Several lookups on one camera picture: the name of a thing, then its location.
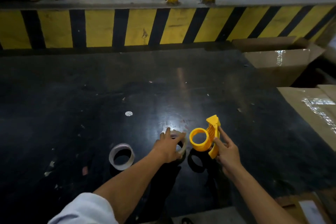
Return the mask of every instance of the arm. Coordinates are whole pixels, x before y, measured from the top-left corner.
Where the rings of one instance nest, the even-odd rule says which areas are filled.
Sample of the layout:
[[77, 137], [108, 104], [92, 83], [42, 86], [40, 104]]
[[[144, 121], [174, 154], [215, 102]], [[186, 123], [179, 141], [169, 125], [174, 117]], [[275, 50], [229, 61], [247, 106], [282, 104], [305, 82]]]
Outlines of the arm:
[[119, 224], [124, 223], [135, 209], [159, 168], [164, 163], [181, 158], [181, 155], [176, 152], [176, 146], [185, 135], [182, 133], [178, 138], [171, 139], [170, 128], [167, 128], [166, 133], [160, 134], [160, 140], [155, 142], [152, 151], [145, 158], [94, 191], [95, 194], [109, 201]]
[[217, 160], [223, 165], [223, 172], [239, 190], [246, 205], [258, 224], [298, 224], [242, 166], [238, 147], [219, 127], [220, 134], [227, 145], [218, 138], [214, 141], [219, 148]]

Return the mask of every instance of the person's left arm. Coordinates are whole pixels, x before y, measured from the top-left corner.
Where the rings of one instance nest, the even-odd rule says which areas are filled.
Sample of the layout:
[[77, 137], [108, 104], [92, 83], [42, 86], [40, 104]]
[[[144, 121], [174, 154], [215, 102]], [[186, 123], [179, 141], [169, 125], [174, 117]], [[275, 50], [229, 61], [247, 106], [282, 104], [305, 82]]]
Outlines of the person's left arm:
[[123, 224], [135, 209], [149, 182], [164, 163], [172, 162], [181, 155], [176, 152], [178, 142], [185, 137], [171, 139], [170, 128], [160, 134], [151, 152], [142, 160], [108, 180], [97, 190], [112, 206], [115, 219]]

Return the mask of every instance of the black stripe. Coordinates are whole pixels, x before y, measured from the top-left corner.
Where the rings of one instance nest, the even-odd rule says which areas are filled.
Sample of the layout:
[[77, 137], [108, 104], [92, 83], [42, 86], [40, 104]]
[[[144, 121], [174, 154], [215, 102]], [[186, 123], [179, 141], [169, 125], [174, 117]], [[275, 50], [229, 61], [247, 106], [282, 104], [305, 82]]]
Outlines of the black stripe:
[[336, 6], [334, 6], [320, 21], [305, 35], [305, 39], [311, 39], [321, 28], [323, 28], [336, 14]]
[[205, 19], [205, 16], [208, 13], [208, 10], [209, 7], [202, 7], [196, 9], [194, 16], [192, 17], [192, 20], [190, 22], [187, 33], [185, 34], [185, 37], [183, 39], [183, 44], [192, 44], [194, 42], [197, 33], [200, 30], [200, 27], [202, 26], [202, 23]]
[[163, 31], [169, 16], [170, 8], [158, 8], [156, 10], [152, 32], [148, 41], [148, 45], [160, 44]]
[[240, 17], [243, 15], [246, 7], [235, 7], [230, 14], [229, 18], [227, 19], [225, 25], [223, 26], [222, 30], [220, 31], [216, 42], [218, 41], [225, 41], [233, 29], [235, 28], [237, 22], [239, 21]]
[[129, 9], [116, 9], [114, 11], [114, 25], [113, 25], [113, 47], [124, 47]]
[[313, 5], [302, 7], [278, 36], [288, 36], [312, 8]]
[[261, 18], [257, 26], [255, 26], [254, 30], [251, 32], [248, 38], [258, 38], [258, 36], [262, 33], [262, 31], [264, 31], [266, 26], [274, 18], [276, 13], [280, 10], [280, 8], [281, 6], [271, 6]]
[[40, 18], [36, 10], [22, 10], [21, 15], [26, 27], [31, 48], [45, 49], [45, 42], [42, 33]]
[[85, 10], [69, 10], [72, 45], [74, 48], [86, 48]]

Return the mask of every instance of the light blue shirt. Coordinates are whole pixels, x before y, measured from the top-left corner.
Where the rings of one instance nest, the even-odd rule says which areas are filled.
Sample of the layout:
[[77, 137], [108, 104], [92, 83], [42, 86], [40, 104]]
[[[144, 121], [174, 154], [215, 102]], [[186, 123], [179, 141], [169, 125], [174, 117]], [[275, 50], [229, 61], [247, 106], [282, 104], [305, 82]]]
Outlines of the light blue shirt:
[[105, 198], [92, 193], [82, 193], [48, 224], [118, 224], [118, 222]]

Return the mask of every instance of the yellow stripe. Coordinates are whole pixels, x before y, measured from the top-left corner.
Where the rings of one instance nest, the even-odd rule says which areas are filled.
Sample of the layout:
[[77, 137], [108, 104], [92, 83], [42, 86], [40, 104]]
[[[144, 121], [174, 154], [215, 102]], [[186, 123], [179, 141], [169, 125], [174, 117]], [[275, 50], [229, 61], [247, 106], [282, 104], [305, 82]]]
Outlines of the yellow stripe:
[[268, 9], [269, 6], [247, 7], [227, 40], [247, 38]]
[[68, 10], [39, 10], [38, 14], [47, 48], [73, 47]]
[[234, 7], [210, 8], [204, 18], [202, 26], [200, 27], [194, 42], [215, 41], [233, 9]]
[[314, 6], [289, 36], [304, 37], [333, 7], [333, 5]]
[[196, 8], [170, 9], [160, 44], [182, 43]]
[[125, 46], [148, 44], [155, 14], [156, 9], [132, 9], [129, 11]]
[[281, 7], [258, 37], [277, 37], [292, 21], [301, 8], [302, 6]]
[[331, 23], [332, 19], [325, 25], [323, 26], [311, 39], [310, 41], [311, 42], [315, 42], [319, 37], [320, 35], [322, 35], [322, 33], [325, 31], [325, 29], [329, 26], [329, 24]]
[[111, 47], [114, 10], [86, 10], [86, 46]]
[[19, 10], [0, 11], [0, 43], [3, 49], [31, 49]]

